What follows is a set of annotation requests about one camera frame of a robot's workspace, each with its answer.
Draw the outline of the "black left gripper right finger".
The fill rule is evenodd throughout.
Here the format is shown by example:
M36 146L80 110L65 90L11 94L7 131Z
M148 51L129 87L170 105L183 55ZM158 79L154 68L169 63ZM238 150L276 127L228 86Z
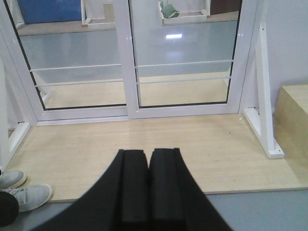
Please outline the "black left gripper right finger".
M154 231L230 231L188 170L178 148L156 148L150 160Z

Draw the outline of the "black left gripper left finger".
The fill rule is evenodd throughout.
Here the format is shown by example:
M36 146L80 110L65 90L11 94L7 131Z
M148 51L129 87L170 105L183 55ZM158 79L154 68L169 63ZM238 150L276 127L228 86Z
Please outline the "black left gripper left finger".
M119 150L99 180L37 231L148 230L148 167L142 150Z

